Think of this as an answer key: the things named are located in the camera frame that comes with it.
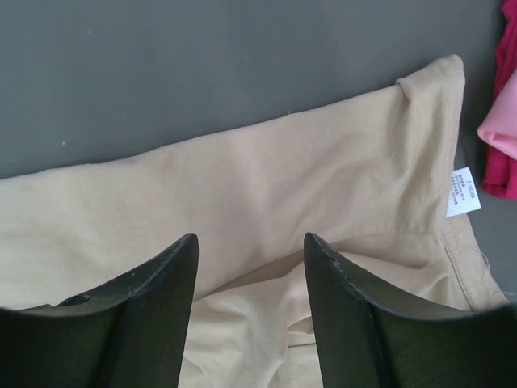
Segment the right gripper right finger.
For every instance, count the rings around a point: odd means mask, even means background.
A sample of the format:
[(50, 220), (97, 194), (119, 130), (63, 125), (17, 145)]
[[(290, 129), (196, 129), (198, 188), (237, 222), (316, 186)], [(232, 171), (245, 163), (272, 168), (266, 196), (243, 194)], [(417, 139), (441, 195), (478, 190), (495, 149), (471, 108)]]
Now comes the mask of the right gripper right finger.
[(513, 387), (516, 308), (417, 297), (306, 234), (305, 277), (326, 387)]

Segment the beige t shirt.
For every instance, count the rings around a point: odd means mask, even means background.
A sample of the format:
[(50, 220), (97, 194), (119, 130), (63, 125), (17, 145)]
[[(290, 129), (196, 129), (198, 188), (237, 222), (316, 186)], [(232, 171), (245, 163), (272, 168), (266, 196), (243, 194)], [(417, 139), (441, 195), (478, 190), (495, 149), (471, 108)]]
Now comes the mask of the beige t shirt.
[(465, 213), (448, 217), (464, 65), (123, 160), (1, 182), (1, 304), (55, 305), (200, 241), (182, 387), (319, 387), (312, 232), (405, 291), (506, 304)]

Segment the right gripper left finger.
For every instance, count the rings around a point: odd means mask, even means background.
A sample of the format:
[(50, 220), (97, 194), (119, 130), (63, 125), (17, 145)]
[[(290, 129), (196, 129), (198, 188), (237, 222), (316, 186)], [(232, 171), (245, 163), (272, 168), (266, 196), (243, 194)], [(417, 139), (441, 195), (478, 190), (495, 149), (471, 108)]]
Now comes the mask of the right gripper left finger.
[(185, 234), (56, 306), (1, 310), (3, 387), (176, 387), (199, 259)]

